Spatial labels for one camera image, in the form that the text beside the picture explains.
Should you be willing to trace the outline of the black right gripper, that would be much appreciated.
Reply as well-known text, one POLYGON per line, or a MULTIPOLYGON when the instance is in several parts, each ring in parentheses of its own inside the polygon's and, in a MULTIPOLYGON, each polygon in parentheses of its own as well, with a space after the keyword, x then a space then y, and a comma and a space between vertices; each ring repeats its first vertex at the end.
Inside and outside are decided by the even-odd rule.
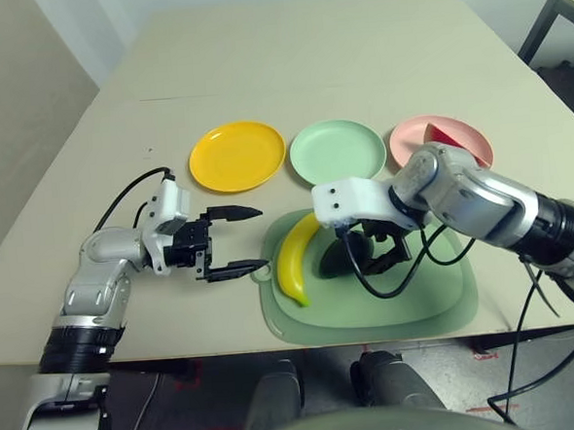
POLYGON ((361 272, 365 275, 377 275, 408 262, 412 258, 406 237, 410 231, 392 222, 369 221, 365 224, 365 235, 373 237, 378 243, 392 240, 392 246, 384 253, 369 256, 361 263, 361 272))

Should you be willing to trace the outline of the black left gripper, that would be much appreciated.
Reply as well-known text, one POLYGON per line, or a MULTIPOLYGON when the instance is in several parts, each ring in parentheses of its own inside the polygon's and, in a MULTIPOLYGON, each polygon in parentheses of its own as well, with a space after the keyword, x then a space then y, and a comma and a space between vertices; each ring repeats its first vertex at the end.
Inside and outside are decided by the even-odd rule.
POLYGON ((245 221, 262 215, 261 210, 249 206, 207 207, 206 214, 200 214, 194 221, 186 221, 173 235, 172 244, 164 248, 166 266, 194 269, 197 280, 207 282, 234 280, 263 268, 269 263, 268 260, 232 261, 224 267, 211 269, 212 241, 209 236, 210 225, 217 220, 245 221))

